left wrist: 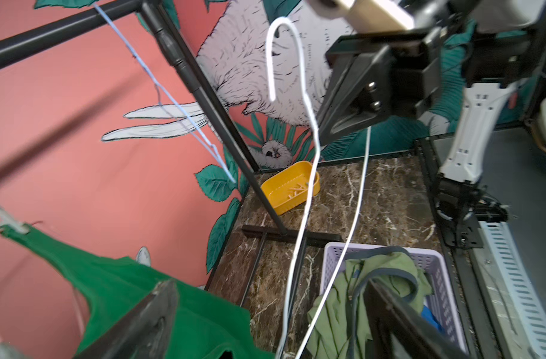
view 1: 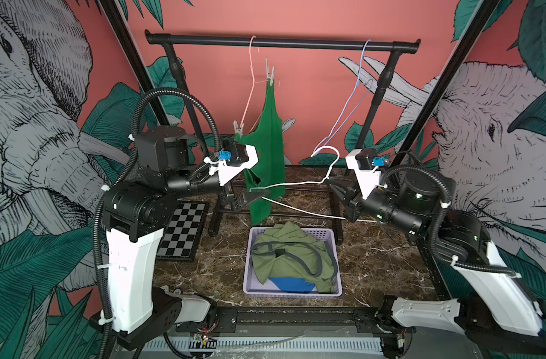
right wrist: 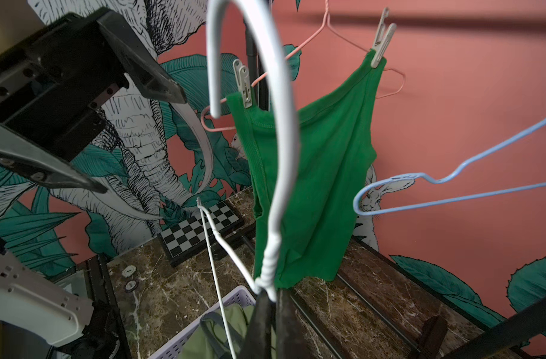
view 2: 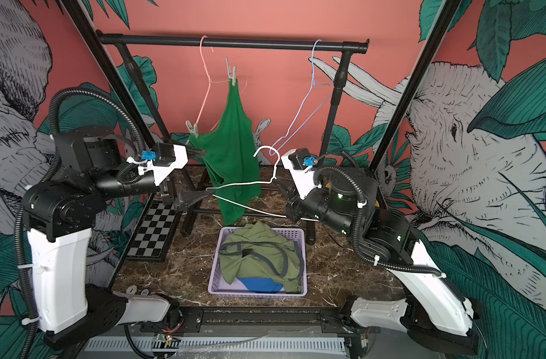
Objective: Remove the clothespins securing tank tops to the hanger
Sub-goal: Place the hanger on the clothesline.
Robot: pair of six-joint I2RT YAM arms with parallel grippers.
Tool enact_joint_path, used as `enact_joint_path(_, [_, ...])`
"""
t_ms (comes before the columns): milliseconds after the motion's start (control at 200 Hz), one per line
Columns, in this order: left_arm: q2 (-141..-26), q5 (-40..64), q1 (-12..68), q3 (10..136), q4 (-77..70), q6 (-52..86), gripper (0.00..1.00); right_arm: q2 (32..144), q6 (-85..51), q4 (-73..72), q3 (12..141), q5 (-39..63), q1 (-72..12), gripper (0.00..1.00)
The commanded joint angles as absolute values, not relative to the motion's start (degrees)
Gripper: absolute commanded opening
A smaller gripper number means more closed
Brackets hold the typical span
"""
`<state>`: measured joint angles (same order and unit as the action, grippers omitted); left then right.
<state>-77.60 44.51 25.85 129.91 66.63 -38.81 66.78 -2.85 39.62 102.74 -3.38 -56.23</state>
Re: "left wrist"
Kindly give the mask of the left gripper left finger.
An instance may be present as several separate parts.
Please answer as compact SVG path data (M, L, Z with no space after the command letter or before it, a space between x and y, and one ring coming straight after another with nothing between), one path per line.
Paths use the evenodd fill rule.
M156 284L121 320L77 358L163 358L179 304L173 281Z

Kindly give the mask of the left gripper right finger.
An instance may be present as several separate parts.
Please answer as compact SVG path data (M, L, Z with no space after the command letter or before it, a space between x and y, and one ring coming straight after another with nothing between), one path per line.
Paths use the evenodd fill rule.
M364 303L373 336L373 358L468 357L380 281L369 280Z

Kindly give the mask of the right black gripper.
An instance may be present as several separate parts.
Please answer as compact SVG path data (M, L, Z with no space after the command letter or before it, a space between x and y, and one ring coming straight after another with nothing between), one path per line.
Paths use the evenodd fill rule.
M319 141L327 146L391 115L418 117L441 86L441 27L339 37L326 53L331 78Z

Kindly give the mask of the blue tank top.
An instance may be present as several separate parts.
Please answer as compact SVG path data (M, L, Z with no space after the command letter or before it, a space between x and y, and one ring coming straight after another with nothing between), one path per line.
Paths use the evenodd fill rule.
M425 305L421 311L421 317L425 319L431 326L433 326L438 332L443 333L444 329L442 328L439 321L433 315L433 312Z

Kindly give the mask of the olive tank top grey trim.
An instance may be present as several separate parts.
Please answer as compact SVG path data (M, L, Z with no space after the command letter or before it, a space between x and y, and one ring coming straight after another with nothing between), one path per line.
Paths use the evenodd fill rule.
M325 304L322 296L313 303L308 320L321 309L306 349L313 358L372 358L374 342L368 315L374 308L365 304L364 293L370 280L380 281L392 293L421 314L427 296L433 294L423 269L415 265L401 247L379 247L348 252L345 269L329 288Z

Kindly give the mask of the green tank top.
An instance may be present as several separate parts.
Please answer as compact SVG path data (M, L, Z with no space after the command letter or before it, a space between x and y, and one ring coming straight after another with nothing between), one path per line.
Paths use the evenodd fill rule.
M273 358L254 345L250 314L129 257L98 257L29 226L2 235L57 269L87 300L77 358Z

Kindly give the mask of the white wire hanger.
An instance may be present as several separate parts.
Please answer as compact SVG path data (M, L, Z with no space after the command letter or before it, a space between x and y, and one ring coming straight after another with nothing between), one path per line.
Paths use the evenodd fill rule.
M315 112L313 110L313 105L310 100L309 94L307 92L307 76L305 69L305 59L304 59L304 46L302 43L301 35L295 24L286 16L279 17L275 19L269 26L267 35L266 35L266 71L267 71L267 81L268 81L268 90L269 90L269 99L271 102L276 101L277 92L275 86L275 77L274 77L274 61L272 56L272 46L274 34L279 30L280 27L285 27L292 34L292 38L295 44L295 48L298 54L298 75L299 75L299 86L301 90L301 99L305 107L305 113L307 119L309 120L310 130L312 132L313 143L315 154L313 157L312 169L310 170L310 175L308 178L308 184L306 186L307 196L304 206L304 214L301 219L300 227L298 229L298 235L295 240L295 246L292 253L292 258L289 265L289 272L286 283L286 293L284 296L283 302L283 317L281 322L281 336L277 345L277 350L275 353L276 358L282 358L285 350L286 339L289 333L289 309L292 303L292 288L293 284L296 281L295 271L297 267L298 257L301 251L301 245L304 241L305 230L307 227L310 210L313 202L313 187L314 180L316 175L316 169L319 165L320 155L321 155L321 144L319 139L319 125L316 119Z

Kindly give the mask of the light blue wire hanger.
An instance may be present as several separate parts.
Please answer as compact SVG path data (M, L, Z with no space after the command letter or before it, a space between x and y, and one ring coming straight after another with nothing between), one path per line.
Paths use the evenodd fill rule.
M229 171L226 161L223 160L215 144L213 144L205 135L197 119L194 119L188 112L189 108L184 108L179 104L169 93L169 91L156 79L150 68L146 65L134 47L129 43L123 33L114 24L113 20L105 13L105 11L98 5L97 2L93 3L93 8L97 13L105 20L105 22L116 33L117 37L123 41L126 48L131 53L132 57L137 61L140 67L144 70L147 76L150 78L154 85L158 105L150 106L148 109L160 110L165 113L165 118L172 119L173 122L167 124L156 125L144 125L138 127L127 127L118 129L106 133L102 136L103 142L115 142L127 139L171 139L175 137L183 136L188 133L205 148L205 150L217 161L221 168L225 171L225 174L229 181L233 184L237 183L237 180L233 177L233 174Z

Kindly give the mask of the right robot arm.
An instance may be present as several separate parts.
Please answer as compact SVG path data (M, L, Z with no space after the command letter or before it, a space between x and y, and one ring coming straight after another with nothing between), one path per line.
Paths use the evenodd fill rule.
M465 81L454 142L433 183L454 245L470 245L466 221L483 193L478 184L489 137L506 101L539 63L546 45L546 1L312 1L354 34L326 52L332 73L317 116L319 141L342 137L393 115L419 118L440 97L442 44L476 23L464 45Z

